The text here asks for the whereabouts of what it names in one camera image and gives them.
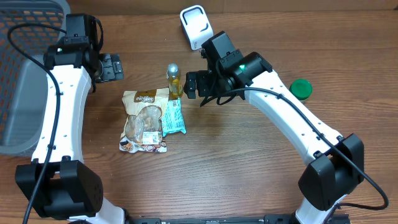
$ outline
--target green lid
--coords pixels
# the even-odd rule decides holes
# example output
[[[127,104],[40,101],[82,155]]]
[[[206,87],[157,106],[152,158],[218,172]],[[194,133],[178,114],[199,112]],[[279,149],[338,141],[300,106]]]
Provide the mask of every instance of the green lid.
[[[312,85],[308,80],[298,79],[292,83],[289,90],[299,100],[306,100],[312,93]]]

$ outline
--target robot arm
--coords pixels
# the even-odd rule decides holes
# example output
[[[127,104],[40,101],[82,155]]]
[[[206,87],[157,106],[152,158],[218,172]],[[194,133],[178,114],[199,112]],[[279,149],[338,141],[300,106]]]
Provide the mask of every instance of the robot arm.
[[[127,224],[128,213],[103,197],[101,179],[83,163],[81,129],[83,111],[91,85],[123,79],[118,55],[100,54],[96,23],[85,14],[67,15],[67,34],[47,50],[45,67],[51,70],[60,88],[60,114],[54,149],[44,180],[33,201],[42,217],[82,220],[93,224]],[[47,75],[48,95],[42,133],[32,155],[32,163],[17,166],[16,182],[30,199],[37,177],[44,167],[57,102],[52,79]],[[58,173],[60,178],[52,177]]]
[[[201,106],[215,98],[217,104],[223,105],[240,96],[261,110],[293,144],[307,166],[298,182],[305,198],[292,223],[323,223],[333,206],[363,181],[353,167],[335,154],[331,145],[363,170],[362,141],[355,134],[343,138],[320,121],[290,93],[271,64],[255,52],[243,57],[224,32],[207,40],[202,47],[201,55],[208,61],[208,70],[187,73],[184,91],[188,98],[196,97],[196,89],[199,96],[205,97]],[[220,96],[230,99],[220,103]]]
[[[338,144],[338,137],[341,134],[327,126],[313,115],[282,83],[278,74],[264,72],[252,79],[253,84],[250,87],[272,90],[283,94],[293,102],[306,117],[317,126],[325,137],[333,144]],[[298,151],[305,165],[314,161],[315,154],[318,152],[327,153],[330,150],[325,142],[312,131],[308,124],[297,114],[297,112],[286,102],[278,99],[274,95],[258,91],[245,91],[246,100],[260,111],[262,111],[287,137]],[[341,196],[336,203],[344,199],[346,195]],[[295,213],[295,218],[299,223],[323,223],[329,215],[332,208],[327,211],[315,208],[306,198],[304,198],[300,208]]]

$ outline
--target white arm link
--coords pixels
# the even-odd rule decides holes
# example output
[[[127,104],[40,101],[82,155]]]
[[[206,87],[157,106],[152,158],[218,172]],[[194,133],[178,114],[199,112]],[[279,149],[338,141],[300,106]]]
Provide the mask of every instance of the white arm link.
[[[325,135],[327,140],[332,144],[338,143],[337,137],[340,133],[321,120],[319,120],[311,111],[309,111],[282,83],[275,71],[270,73],[264,72],[253,78],[253,84],[250,87],[263,88],[282,93],[311,121],[315,127]],[[330,149],[325,142],[317,138],[310,126],[303,118],[284,100],[277,99],[276,96],[260,91],[245,91],[246,100],[259,110],[261,110],[287,137],[298,151],[305,165],[312,162],[315,157],[314,153],[320,151],[327,152]],[[300,208],[296,211],[296,218],[301,224],[321,224],[330,213],[328,211],[320,211],[311,203],[304,199]]]
[[[95,214],[95,217],[80,215],[69,218],[69,221],[76,220],[85,220],[92,224],[124,224],[124,210],[104,198],[101,210]]]
[[[73,68],[73,65],[55,66],[52,73],[63,95],[60,100],[60,116],[54,141],[55,150],[52,151],[50,162],[59,162],[62,156],[70,156],[71,160],[84,163],[81,153],[81,128],[91,78],[83,67]],[[49,88],[42,134],[32,156],[32,160],[39,159],[39,163],[43,163],[47,155],[57,100],[54,84],[48,75],[47,83]]]

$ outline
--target gray bin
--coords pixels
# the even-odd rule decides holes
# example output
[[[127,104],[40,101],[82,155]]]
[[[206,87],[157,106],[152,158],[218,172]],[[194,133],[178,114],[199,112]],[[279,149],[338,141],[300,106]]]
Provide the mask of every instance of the gray bin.
[[[65,29],[66,0],[0,1],[0,154],[31,156],[41,134],[47,101],[46,73],[17,53],[7,41],[8,28],[39,22]],[[43,27],[23,27],[13,41],[43,62],[49,45],[63,35]]]

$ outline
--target snack bag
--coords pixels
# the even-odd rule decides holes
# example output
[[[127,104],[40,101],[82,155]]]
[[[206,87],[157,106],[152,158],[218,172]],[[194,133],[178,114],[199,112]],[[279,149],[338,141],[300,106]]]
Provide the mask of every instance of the snack bag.
[[[166,142],[162,137],[162,117],[167,109],[169,88],[125,91],[122,100],[127,120],[119,149],[130,153],[166,152]]]
[[[187,133],[181,112],[181,98],[170,100],[167,103],[166,113],[162,117],[162,130],[163,137],[166,137],[166,134],[177,133],[179,131],[184,134]]]

